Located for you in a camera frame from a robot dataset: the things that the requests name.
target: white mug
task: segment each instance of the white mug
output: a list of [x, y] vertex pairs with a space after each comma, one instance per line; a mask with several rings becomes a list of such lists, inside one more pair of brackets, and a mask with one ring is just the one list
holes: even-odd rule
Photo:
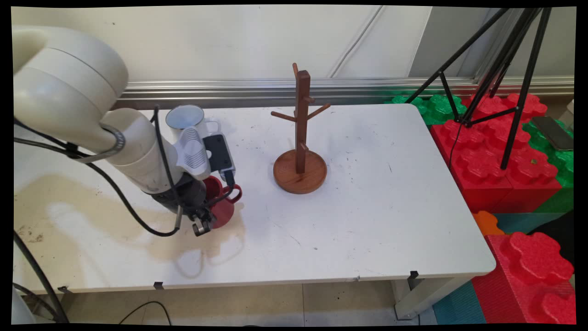
[[[197, 105], [175, 107], [165, 116], [165, 122], [172, 130], [174, 142], [178, 140], [183, 129], [191, 126], [196, 127], [202, 138], [221, 131], [220, 122], [214, 118], [204, 118], [204, 110]], [[216, 123], [216, 129], [211, 130], [208, 123]]]

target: wooden mug tree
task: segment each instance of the wooden mug tree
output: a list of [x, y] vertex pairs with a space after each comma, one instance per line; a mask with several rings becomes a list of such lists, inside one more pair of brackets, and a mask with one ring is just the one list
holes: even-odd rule
[[292, 64], [296, 78], [296, 108], [294, 117], [272, 111], [272, 116], [296, 123], [296, 149], [278, 157], [273, 165], [273, 176], [285, 191], [296, 194], [310, 193], [319, 188], [327, 177], [327, 165], [319, 154], [306, 146], [306, 125], [308, 120], [330, 107], [326, 104], [308, 114], [308, 104], [315, 102], [310, 97], [310, 75], [308, 71], [298, 71]]

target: wooden base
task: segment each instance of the wooden base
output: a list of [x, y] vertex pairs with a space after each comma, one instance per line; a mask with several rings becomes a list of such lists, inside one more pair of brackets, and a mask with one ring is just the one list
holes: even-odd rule
[[285, 191], [295, 194], [310, 193], [319, 188], [327, 177], [327, 165], [319, 154], [306, 151], [305, 172], [296, 173], [296, 150], [280, 155], [273, 164], [276, 183]]

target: white table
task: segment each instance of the white table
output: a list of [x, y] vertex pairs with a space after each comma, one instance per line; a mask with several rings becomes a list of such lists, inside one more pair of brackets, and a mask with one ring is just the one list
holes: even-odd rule
[[[220, 229], [195, 237], [184, 219], [174, 236], [153, 236], [99, 174], [20, 144], [14, 144], [14, 228], [53, 287], [72, 292], [147, 290], [154, 282], [175, 289], [404, 280], [395, 284], [396, 308], [399, 317], [410, 317], [494, 269], [414, 106], [332, 106], [310, 120], [308, 147], [326, 161], [328, 174], [305, 195], [287, 193], [273, 179], [273, 162], [294, 148], [294, 123], [270, 116], [272, 110], [293, 113], [293, 107], [206, 110], [222, 122], [243, 188], [233, 219]], [[160, 113], [162, 134], [170, 139], [166, 113]], [[15, 135], [33, 137], [19, 128]], [[173, 228], [174, 214], [106, 161], [97, 165], [148, 224]], [[425, 280], [400, 294], [412, 270]], [[13, 279], [44, 293], [16, 246]]]

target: mug handle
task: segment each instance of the mug handle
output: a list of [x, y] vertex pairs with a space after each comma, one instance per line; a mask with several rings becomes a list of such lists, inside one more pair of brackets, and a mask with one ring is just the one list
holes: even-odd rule
[[[206, 125], [206, 123], [210, 123], [210, 122], [216, 123], [216, 130], [215, 131], [208, 130], [208, 125]], [[204, 119], [204, 125], [206, 125], [206, 129], [208, 130], [209, 135], [212, 135], [212, 134], [215, 134], [215, 133], [219, 133], [221, 131], [221, 122], [219, 122], [215, 118], [205, 118]]]
[[[235, 189], [239, 190], [239, 194], [237, 194], [237, 196], [232, 199], [229, 199], [228, 197], [225, 199], [226, 201], [228, 201], [232, 204], [235, 204], [243, 196], [243, 191], [241, 190], [241, 186], [239, 186], [239, 184], [235, 184]], [[229, 190], [230, 190], [230, 188], [228, 186], [225, 186], [222, 189], [222, 193], [226, 194]]]

